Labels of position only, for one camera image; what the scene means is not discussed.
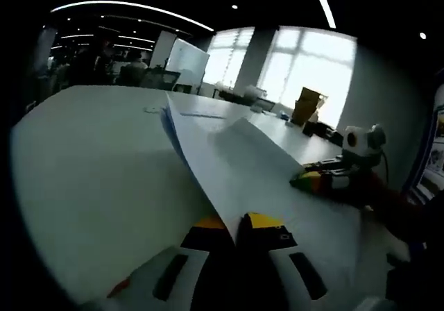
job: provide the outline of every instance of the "window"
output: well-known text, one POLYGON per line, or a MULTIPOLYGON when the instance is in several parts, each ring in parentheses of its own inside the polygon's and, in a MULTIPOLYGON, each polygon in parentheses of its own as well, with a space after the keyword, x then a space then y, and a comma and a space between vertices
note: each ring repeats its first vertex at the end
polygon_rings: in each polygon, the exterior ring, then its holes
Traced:
POLYGON ((319 120, 336 127, 348 94, 356 40, 309 28, 276 32, 257 84, 267 99, 294 108, 303 87, 327 96, 319 120))
POLYGON ((254 30, 237 28, 218 32, 213 37, 208 48, 210 58, 205 68, 204 82, 215 84, 220 81, 234 87, 254 30))

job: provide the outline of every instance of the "brown box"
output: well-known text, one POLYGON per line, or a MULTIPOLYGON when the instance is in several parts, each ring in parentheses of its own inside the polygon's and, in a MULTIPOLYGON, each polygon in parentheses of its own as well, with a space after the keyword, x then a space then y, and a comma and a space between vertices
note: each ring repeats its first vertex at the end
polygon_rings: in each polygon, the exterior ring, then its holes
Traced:
POLYGON ((291 116, 291 122, 296 125, 302 126, 311 115, 316 111, 316 106, 318 105, 320 99, 319 93, 316 91, 302 88, 298 102, 295 104, 293 114, 291 116))

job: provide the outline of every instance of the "desk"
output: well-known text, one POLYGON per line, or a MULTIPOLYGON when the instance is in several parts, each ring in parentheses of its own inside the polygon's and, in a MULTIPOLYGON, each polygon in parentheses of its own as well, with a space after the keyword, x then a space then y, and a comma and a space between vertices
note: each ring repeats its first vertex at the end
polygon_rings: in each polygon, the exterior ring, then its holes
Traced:
MULTIPOLYGON (((196 118, 210 130, 247 117, 300 163, 340 151, 246 106, 169 95, 181 112, 226 118, 196 118)), ((166 103, 160 90, 78 85, 48 98, 13 129, 12 173, 24 220, 47 268, 75 301, 103 296, 214 213, 159 115, 144 112, 166 103)))

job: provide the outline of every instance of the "ceiling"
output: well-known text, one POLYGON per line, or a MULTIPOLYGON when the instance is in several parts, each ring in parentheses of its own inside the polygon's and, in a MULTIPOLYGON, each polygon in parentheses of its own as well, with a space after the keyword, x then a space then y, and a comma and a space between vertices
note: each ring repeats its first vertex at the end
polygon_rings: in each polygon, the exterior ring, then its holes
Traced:
MULTIPOLYGON (((92 0, 56 0, 56 6, 92 0)), ((112 0, 140 3, 188 17, 215 31, 244 26, 307 26, 331 29, 319 0, 112 0)), ((442 0, 327 0, 335 31, 358 37, 420 76, 444 67, 444 2, 442 0), (427 39, 419 34, 426 33, 427 39)), ((162 29, 183 39, 213 34, 198 25, 160 12, 118 5, 88 5, 53 12, 60 35, 89 33, 99 25, 120 35, 155 40, 162 29)), ((151 43, 137 42, 148 48, 151 43)))

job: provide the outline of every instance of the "paper sheet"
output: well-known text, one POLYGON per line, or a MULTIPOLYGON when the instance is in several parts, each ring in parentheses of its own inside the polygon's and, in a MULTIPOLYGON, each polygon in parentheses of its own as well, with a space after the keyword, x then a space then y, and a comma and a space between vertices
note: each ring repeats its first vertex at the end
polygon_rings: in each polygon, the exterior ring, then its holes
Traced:
POLYGON ((283 219, 295 240, 318 261, 340 267, 357 261, 359 212, 290 186, 302 166, 242 118, 219 132, 204 131, 169 99, 161 115, 175 150, 235 240, 247 212, 283 219))

